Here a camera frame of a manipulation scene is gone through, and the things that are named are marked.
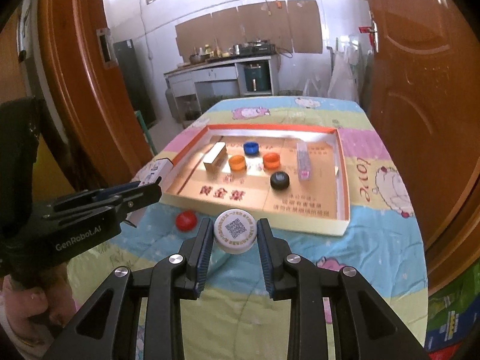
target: shelf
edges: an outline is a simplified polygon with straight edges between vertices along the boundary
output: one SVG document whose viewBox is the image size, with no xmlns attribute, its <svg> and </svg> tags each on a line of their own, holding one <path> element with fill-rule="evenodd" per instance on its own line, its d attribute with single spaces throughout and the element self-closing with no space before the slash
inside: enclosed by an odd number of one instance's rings
<svg viewBox="0 0 480 360">
<path fill-rule="evenodd" d="M 244 92 L 242 96 L 268 96 L 272 95 L 272 91 L 255 91 L 255 92 Z"/>
</svg>

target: white wall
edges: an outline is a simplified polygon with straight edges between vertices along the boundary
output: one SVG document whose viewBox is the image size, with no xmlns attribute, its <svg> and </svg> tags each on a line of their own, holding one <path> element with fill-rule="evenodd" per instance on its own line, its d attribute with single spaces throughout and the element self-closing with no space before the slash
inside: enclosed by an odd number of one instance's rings
<svg viewBox="0 0 480 360">
<path fill-rule="evenodd" d="M 163 73 L 182 62 L 175 41 L 175 25 L 194 17 L 239 5 L 264 0 L 104 0 L 106 18 L 116 42 L 133 39 L 147 90 L 155 112 L 165 124 L 167 142 L 178 133 L 166 104 L 167 84 Z M 279 72 L 280 90 L 302 90 L 308 78 L 320 79 L 326 94 L 330 83 L 330 54 L 326 46 L 335 47 L 335 38 L 358 34 L 359 26 L 371 24 L 366 0 L 316 0 L 320 10 L 323 54 L 294 54 L 282 57 Z M 368 36 L 359 35 L 364 54 Z"/>
</svg>

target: silver screw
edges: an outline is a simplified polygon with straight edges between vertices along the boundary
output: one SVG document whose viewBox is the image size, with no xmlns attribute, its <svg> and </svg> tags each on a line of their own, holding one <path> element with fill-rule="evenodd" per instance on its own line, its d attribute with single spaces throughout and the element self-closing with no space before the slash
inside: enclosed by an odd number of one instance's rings
<svg viewBox="0 0 480 360">
<path fill-rule="evenodd" d="M 181 254 L 172 254 L 169 257 L 169 261 L 172 264 L 180 264 L 183 261 L 183 256 Z"/>
<path fill-rule="evenodd" d="M 120 266 L 115 270 L 115 276 L 117 278 L 123 278 L 128 273 L 128 268 L 126 266 Z"/>
<path fill-rule="evenodd" d="M 301 259 L 302 259 L 302 258 L 301 258 L 298 254 L 289 254 L 289 255 L 286 257 L 286 260 L 287 260 L 290 264 L 298 264 Z"/>
<path fill-rule="evenodd" d="M 348 276 L 349 278 L 352 278 L 357 274 L 357 270 L 352 267 L 352 266 L 346 266 L 342 269 L 342 272 L 345 276 Z"/>
</svg>

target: red bottle cap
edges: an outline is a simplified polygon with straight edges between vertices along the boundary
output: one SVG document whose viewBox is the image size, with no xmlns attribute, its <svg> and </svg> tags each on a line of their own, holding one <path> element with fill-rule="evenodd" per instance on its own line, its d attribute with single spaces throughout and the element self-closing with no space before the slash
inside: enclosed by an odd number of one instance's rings
<svg viewBox="0 0 480 360">
<path fill-rule="evenodd" d="M 178 230 L 182 232 L 187 232 L 193 230 L 193 228 L 197 225 L 197 217 L 195 212 L 188 210 L 181 212 L 177 215 L 175 219 L 175 226 Z"/>
</svg>

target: blue bottle cap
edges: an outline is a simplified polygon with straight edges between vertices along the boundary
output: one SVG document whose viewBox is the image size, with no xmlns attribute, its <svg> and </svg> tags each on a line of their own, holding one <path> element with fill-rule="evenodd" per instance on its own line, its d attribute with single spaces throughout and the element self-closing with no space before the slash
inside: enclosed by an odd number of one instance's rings
<svg viewBox="0 0 480 360">
<path fill-rule="evenodd" d="M 246 155 L 257 155 L 258 154 L 258 143 L 257 142 L 245 142 L 243 144 L 243 151 Z"/>
</svg>

